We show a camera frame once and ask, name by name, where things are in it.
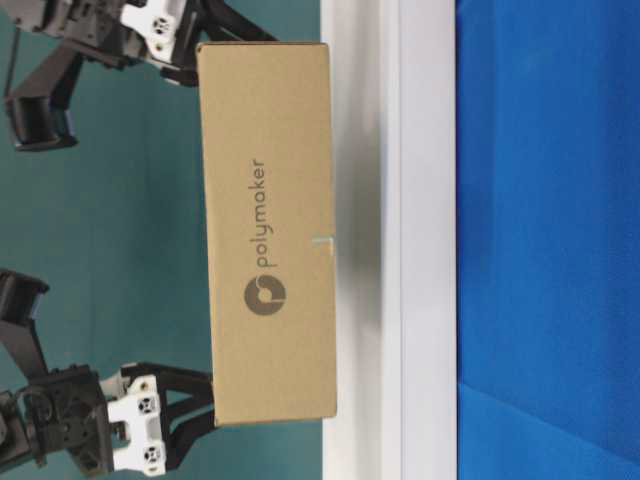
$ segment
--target blue surface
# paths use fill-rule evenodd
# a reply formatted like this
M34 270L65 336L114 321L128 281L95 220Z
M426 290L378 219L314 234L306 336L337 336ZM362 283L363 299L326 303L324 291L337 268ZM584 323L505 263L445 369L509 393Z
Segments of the blue surface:
M461 478L640 478L640 2L457 10Z

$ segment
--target teal wall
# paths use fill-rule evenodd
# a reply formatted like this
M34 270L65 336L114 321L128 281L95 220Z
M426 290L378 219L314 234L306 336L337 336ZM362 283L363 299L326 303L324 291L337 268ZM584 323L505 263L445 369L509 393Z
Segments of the teal wall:
M319 37L318 0L230 2L284 40ZM0 23L0 65L12 27ZM18 77L55 42L23 35ZM0 117L0 266L51 292L38 329L52 367L101 376L127 362L210 370L209 306L197 91L151 66L86 64L72 104L80 145L17 154ZM0 389L24 380L0 349ZM320 479L317 423L225 429L198 443L170 478ZM4 480L82 478L66 454ZM141 478L120 473L114 478Z

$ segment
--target white frame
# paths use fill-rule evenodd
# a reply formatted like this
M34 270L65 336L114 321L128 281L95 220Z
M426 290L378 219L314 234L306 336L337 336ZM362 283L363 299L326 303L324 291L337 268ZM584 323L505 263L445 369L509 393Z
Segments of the white frame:
M367 202L349 203L345 190L357 196L369 185L361 175L378 174L382 199L379 283L354 284L362 277L340 268L352 259L338 256L339 413L323 429L324 478L454 480L455 1L323 0L322 21L332 49L338 249L368 248L376 234L357 224ZM365 93L352 100L362 69ZM376 285L377 313L361 308Z

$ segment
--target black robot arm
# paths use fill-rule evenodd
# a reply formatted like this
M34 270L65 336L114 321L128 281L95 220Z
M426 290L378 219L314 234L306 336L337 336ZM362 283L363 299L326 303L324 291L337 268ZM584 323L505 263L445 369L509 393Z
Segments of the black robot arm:
M172 83L193 87L203 33L222 41L276 40L223 0L0 0L0 8L17 29L61 40L20 86L5 89L18 151L76 145L69 106L83 60L116 69L148 62ZM16 55L17 41L7 85Z
M40 280L0 270L0 341L28 380L0 393L0 473L32 460L44 466L63 450L87 477L177 469L215 429L211 375L146 363L103 381L87 366L49 371L34 324L47 291ZM172 402L171 392L183 398ZM114 437L126 445L115 446Z

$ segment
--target cable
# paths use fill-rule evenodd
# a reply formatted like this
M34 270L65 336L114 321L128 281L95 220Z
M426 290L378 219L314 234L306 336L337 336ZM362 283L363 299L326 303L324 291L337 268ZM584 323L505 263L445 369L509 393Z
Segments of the cable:
M13 44L11 45L11 57L9 58L9 67L7 68L7 79L4 84L4 96L5 98L11 93L11 84L13 83L13 74L16 69L16 60L18 58L18 49L20 47L20 32L21 30L16 27L13 33Z

